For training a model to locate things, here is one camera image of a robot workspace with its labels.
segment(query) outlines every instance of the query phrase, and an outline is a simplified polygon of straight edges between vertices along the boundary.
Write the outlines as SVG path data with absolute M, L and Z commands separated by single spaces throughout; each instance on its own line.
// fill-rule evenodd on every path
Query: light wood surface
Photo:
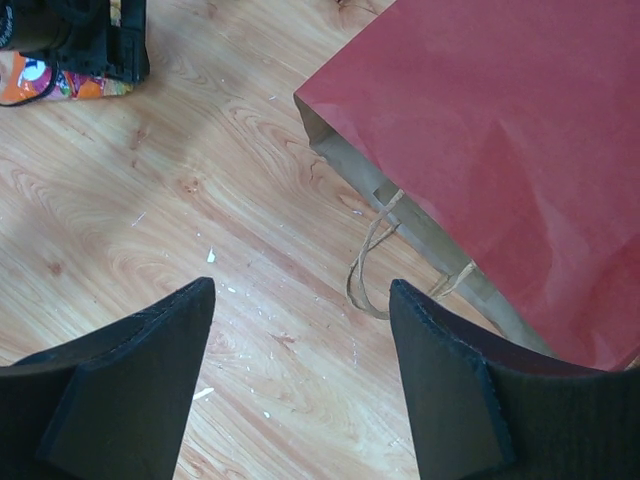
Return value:
M 212 276 L 196 392 L 214 390 L 177 479 L 416 478 L 389 325 L 343 296 L 375 212 L 309 150 L 292 100 L 388 3 L 150 0 L 138 92 L 0 109 L 0 361 Z M 379 306 L 393 278 L 437 277 L 397 237 L 368 262 Z

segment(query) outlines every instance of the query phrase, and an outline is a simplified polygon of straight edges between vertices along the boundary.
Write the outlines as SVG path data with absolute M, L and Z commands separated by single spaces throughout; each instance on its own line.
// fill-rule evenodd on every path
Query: floor plank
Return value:
M 417 477 L 389 325 L 343 295 L 375 212 L 309 150 L 292 100 L 388 3 L 149 0 L 134 95 L 0 110 L 0 360 L 213 276 L 197 391 L 215 390 L 177 479 Z M 377 305 L 395 277 L 437 277 L 400 238 L 370 258 Z

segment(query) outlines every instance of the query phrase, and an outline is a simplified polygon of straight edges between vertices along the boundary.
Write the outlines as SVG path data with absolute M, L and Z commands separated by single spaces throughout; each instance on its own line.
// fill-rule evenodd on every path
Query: black cable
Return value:
M 6 104 L 0 103 L 0 107 L 8 107 L 8 108 L 23 107 L 30 103 L 37 102 L 38 100 L 42 100 L 45 97 L 48 97 L 56 88 L 56 82 L 58 81 L 59 74 L 60 74 L 60 67 L 58 65 L 58 62 L 56 62 L 51 66 L 51 80 L 49 80 L 49 84 L 43 91 L 41 91 L 39 94 L 33 97 L 25 98 L 24 100 L 20 100 L 15 103 L 6 103 Z

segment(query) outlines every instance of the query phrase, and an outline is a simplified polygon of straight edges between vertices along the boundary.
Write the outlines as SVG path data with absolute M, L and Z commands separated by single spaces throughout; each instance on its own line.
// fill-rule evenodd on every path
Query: red paper bag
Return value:
M 398 0 L 297 93 L 559 357 L 640 353 L 640 3 Z

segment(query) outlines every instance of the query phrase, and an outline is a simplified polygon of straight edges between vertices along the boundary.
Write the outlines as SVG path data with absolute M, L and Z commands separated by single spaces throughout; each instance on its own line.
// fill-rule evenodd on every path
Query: wooden floor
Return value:
M 149 0 L 137 93 L 0 110 L 0 361 L 212 276 L 196 393 L 214 390 L 177 479 L 416 478 L 389 325 L 343 296 L 375 212 L 309 150 L 292 100 L 388 3 Z M 370 258 L 380 306 L 393 278 L 437 277 L 400 238 Z

